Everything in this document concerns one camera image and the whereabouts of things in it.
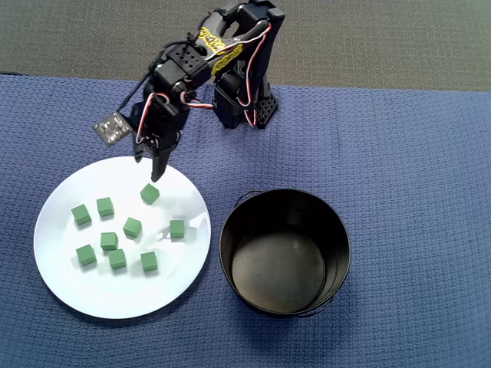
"table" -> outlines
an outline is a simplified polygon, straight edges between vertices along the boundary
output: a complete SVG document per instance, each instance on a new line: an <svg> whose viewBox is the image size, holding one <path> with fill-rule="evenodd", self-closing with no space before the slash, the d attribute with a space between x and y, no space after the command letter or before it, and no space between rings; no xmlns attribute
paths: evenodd
<svg viewBox="0 0 491 368"><path fill-rule="evenodd" d="M129 138L106 147L91 126L133 83L0 76L2 364L491 365L490 93L273 87L280 108L264 131L225 130L213 112L193 111L170 165L196 184L211 216L198 279L132 320L65 306L36 268L35 222L64 178L131 155ZM351 236L344 286L305 320L255 314L219 265L235 200L278 187L323 198Z"/></svg>

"white plate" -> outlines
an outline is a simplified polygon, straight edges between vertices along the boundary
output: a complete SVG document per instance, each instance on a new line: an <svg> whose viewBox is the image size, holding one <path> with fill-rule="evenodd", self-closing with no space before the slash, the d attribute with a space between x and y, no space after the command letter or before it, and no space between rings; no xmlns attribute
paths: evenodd
<svg viewBox="0 0 491 368"><path fill-rule="evenodd" d="M117 157L93 163L69 176L49 196L34 232L34 253L46 285L77 311L101 318L137 317L179 297L195 280L208 254L209 213L198 189L168 166L156 183L150 181L152 160ZM148 183L160 197L147 205L140 190ZM114 216L101 218L96 200L110 197ZM71 209L85 204L92 222L78 226ZM123 233L128 217L142 222L131 240ZM186 234L171 240L171 219L183 219ZM101 249L101 232L116 232L127 266L113 270ZM76 249L90 244L97 262L82 266ZM140 254L155 251L158 269L144 272Z"/></svg>

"yellow label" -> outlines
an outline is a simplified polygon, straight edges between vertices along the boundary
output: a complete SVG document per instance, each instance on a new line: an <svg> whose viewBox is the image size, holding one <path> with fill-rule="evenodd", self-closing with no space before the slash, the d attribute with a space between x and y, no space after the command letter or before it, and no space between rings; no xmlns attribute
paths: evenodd
<svg viewBox="0 0 491 368"><path fill-rule="evenodd" d="M212 75L215 75L217 71L223 69L233 58L242 52L242 44L233 49L230 54L225 55L222 59L218 60L215 65L213 65Z"/></svg>
<svg viewBox="0 0 491 368"><path fill-rule="evenodd" d="M208 46L208 48L213 52L222 50L225 47L225 44L222 42L222 39L216 37L206 27L201 27L201 31L199 31L199 38L202 39L205 42L206 46Z"/></svg>

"black robotic arm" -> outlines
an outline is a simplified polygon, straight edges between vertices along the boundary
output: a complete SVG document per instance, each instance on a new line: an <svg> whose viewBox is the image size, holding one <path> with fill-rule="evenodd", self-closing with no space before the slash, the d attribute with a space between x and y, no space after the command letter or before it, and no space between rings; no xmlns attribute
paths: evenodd
<svg viewBox="0 0 491 368"><path fill-rule="evenodd" d="M262 0L234 0L216 9L203 19L196 35L167 44L117 111L94 129L109 145L133 132L135 160L139 162L144 151L153 157L154 182L165 172L190 108L214 109L225 128L247 122L264 129L278 107L266 70L284 18L281 10ZM239 24L236 33L222 39L234 22ZM196 89L211 76L213 103L204 104L195 99ZM145 81L143 101L125 117L120 110Z"/></svg>

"green cube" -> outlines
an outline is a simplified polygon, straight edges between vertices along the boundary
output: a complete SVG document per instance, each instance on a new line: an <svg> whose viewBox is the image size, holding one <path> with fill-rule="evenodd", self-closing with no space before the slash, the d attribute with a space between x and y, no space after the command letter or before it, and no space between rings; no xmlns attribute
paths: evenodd
<svg viewBox="0 0 491 368"><path fill-rule="evenodd" d="M109 255L109 264L114 270L126 266L126 257L124 256L123 249L110 251L107 255Z"/></svg>
<svg viewBox="0 0 491 368"><path fill-rule="evenodd" d="M144 271L152 271L157 269L157 257L154 251L141 254L141 265Z"/></svg>
<svg viewBox="0 0 491 368"><path fill-rule="evenodd" d="M77 257L83 266L89 265L96 261L94 249L90 244L84 245L83 247L77 249Z"/></svg>
<svg viewBox="0 0 491 368"><path fill-rule="evenodd" d="M170 237L184 238L184 221L170 220Z"/></svg>
<svg viewBox="0 0 491 368"><path fill-rule="evenodd" d="M126 224L124 224L123 231L126 235L136 238L141 233L141 222L128 217Z"/></svg>
<svg viewBox="0 0 491 368"><path fill-rule="evenodd" d="M159 189L151 186L150 184L147 184L145 188L143 188L140 192L140 195L143 201L151 205L157 200L157 198L159 198L160 193Z"/></svg>
<svg viewBox="0 0 491 368"><path fill-rule="evenodd" d="M101 234L101 248L105 251L117 249L117 235L115 232L103 232Z"/></svg>
<svg viewBox="0 0 491 368"><path fill-rule="evenodd" d="M73 213L78 225L83 225L91 220L91 216L85 205L79 205L78 207L71 209L71 213Z"/></svg>
<svg viewBox="0 0 491 368"><path fill-rule="evenodd" d="M109 197L101 198L97 200L97 210L101 217L114 215L113 203Z"/></svg>

